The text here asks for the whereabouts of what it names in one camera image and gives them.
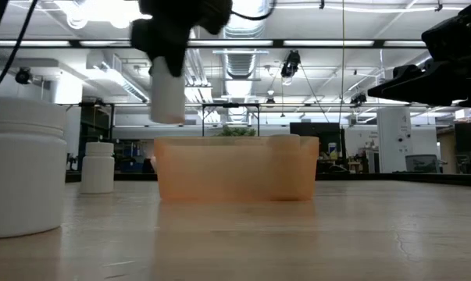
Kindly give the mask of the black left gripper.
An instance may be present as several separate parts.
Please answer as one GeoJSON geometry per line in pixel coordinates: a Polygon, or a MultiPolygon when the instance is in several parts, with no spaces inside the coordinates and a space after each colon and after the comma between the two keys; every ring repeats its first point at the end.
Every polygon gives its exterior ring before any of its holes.
{"type": "Polygon", "coordinates": [[[191,29],[200,26],[218,34],[229,21],[233,1],[138,0],[138,7],[148,18],[132,22],[131,47],[152,59],[164,58],[169,73],[179,77],[191,29]]]}

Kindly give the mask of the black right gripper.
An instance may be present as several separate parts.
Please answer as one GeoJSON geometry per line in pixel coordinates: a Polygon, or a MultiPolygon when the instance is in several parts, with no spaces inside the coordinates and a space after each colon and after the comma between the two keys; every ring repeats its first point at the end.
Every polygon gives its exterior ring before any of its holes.
{"type": "Polygon", "coordinates": [[[393,69],[393,80],[372,87],[368,95],[409,103],[471,108],[471,4],[456,16],[422,33],[433,59],[430,66],[393,69]]]}

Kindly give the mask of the orange translucent plastic basket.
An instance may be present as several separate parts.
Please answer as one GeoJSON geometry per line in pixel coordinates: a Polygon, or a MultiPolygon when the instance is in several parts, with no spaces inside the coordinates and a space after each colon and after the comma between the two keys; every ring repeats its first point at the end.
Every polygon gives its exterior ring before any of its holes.
{"type": "MultiPolygon", "coordinates": [[[[155,139],[159,193],[165,201],[278,201],[269,187],[269,137],[155,139]]],[[[294,200],[315,190],[318,137],[300,137],[292,178],[294,200]]]]}

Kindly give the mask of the white ceiling pipes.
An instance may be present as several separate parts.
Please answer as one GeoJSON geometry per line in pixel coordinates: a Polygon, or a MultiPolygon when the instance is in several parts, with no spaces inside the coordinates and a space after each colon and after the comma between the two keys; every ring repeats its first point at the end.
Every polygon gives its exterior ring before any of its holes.
{"type": "Polygon", "coordinates": [[[186,96],[191,103],[212,103],[212,85],[202,65],[200,51],[188,48],[185,53],[186,96]]]}

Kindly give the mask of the white room pillar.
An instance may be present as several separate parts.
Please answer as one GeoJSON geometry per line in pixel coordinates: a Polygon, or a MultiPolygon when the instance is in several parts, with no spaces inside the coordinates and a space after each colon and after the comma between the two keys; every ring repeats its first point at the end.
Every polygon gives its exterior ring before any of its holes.
{"type": "Polygon", "coordinates": [[[380,108],[376,118],[380,172],[406,172],[405,157],[413,152],[409,108],[380,108]]]}

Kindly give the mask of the dark shelf rack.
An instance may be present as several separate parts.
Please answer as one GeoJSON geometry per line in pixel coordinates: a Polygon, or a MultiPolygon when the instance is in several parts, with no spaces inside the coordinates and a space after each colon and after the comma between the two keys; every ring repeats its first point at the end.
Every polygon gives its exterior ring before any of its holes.
{"type": "Polygon", "coordinates": [[[82,170],[87,143],[111,142],[110,113],[110,107],[84,106],[81,108],[78,171],[82,170]]]}

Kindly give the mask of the small green artificial plant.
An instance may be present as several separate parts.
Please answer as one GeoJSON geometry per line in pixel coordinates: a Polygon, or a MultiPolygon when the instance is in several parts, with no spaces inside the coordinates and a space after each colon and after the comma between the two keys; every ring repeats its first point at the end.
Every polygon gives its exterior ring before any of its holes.
{"type": "Polygon", "coordinates": [[[254,137],[257,132],[248,127],[223,126],[217,137],[254,137]]]}

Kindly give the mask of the blue storage cabinet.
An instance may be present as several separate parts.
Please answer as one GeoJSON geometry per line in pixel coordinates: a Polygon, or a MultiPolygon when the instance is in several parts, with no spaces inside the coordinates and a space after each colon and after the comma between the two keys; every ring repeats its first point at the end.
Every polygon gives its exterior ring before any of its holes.
{"type": "Polygon", "coordinates": [[[116,140],[113,157],[115,159],[116,172],[141,172],[144,156],[139,140],[116,140]]]}

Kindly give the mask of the black monitor screen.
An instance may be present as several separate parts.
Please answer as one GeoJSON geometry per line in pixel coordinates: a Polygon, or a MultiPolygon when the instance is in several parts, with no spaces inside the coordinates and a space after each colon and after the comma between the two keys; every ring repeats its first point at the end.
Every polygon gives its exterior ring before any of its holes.
{"type": "Polygon", "coordinates": [[[329,153],[329,144],[336,144],[336,151],[341,151],[338,123],[290,123],[290,133],[303,137],[318,137],[319,152],[329,153]]]}

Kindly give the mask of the distant black workstation frame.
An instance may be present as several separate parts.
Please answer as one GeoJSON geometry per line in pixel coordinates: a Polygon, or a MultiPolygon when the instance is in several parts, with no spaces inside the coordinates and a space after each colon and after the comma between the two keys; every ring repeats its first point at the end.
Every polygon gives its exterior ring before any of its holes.
{"type": "Polygon", "coordinates": [[[205,109],[217,109],[218,107],[221,108],[255,108],[256,109],[256,119],[257,119],[257,136],[260,136],[260,112],[261,112],[261,105],[259,103],[237,103],[237,102],[224,102],[224,103],[201,103],[202,107],[202,136],[205,136],[205,109]]]}

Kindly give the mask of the silver round ventilation duct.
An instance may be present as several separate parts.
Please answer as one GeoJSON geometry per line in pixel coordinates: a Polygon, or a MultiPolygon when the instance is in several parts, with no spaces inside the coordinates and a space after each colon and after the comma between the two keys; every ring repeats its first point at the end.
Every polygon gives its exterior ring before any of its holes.
{"type": "MultiPolygon", "coordinates": [[[[271,0],[233,0],[232,10],[242,15],[257,17],[268,13],[271,0]]],[[[259,39],[265,30],[265,20],[251,21],[232,15],[223,30],[224,39],[259,39]]],[[[255,69],[256,55],[225,55],[224,67],[227,77],[249,78],[255,69]]]]}

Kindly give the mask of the long horizontal metal rail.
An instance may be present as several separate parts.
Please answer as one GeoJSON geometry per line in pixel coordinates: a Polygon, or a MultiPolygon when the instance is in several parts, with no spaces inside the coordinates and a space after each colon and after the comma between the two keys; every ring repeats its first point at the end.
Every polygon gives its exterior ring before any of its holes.
{"type": "MultiPolygon", "coordinates": [[[[276,108],[276,107],[291,107],[291,108],[361,108],[361,107],[367,107],[367,108],[372,108],[372,107],[381,107],[381,108],[387,108],[387,107],[410,107],[410,108],[434,108],[434,107],[444,107],[444,108],[465,108],[462,105],[459,104],[453,104],[453,105],[424,105],[420,103],[363,103],[361,105],[352,105],[349,103],[275,103],[275,104],[266,104],[266,103],[259,103],[261,107],[266,107],[266,108],[276,108]]],[[[89,102],[81,102],[81,103],[76,103],[76,104],[58,104],[60,106],[66,106],[66,107],[81,107],[81,106],[114,106],[114,107],[132,107],[132,108],[137,108],[137,107],[148,107],[150,104],[146,103],[89,103],[89,102]]],[[[186,103],[184,105],[186,108],[201,108],[201,103],[186,103]]]]}

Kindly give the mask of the black strip light rail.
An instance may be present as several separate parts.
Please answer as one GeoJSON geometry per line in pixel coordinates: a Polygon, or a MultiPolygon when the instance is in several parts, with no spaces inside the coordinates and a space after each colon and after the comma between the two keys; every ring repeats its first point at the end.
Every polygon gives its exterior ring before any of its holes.
{"type": "MultiPolygon", "coordinates": [[[[350,49],[425,49],[426,44],[419,40],[238,40],[238,39],[193,39],[189,48],[350,48],[350,49]]],[[[21,48],[131,48],[128,40],[26,40],[21,48]]]]}

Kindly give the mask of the black metal table frame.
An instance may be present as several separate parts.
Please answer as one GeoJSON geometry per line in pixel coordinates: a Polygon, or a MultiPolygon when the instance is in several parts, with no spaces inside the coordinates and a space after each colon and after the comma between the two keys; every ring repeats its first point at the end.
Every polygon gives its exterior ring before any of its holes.
{"type": "MultiPolygon", "coordinates": [[[[78,183],[80,173],[67,173],[66,183],[78,183]]],[[[155,174],[116,173],[116,181],[157,181],[155,174]]],[[[346,173],[320,173],[316,174],[316,181],[407,181],[417,183],[439,183],[471,187],[471,175],[468,174],[436,174],[436,173],[375,173],[375,174],[346,174],[346,173]]]]}

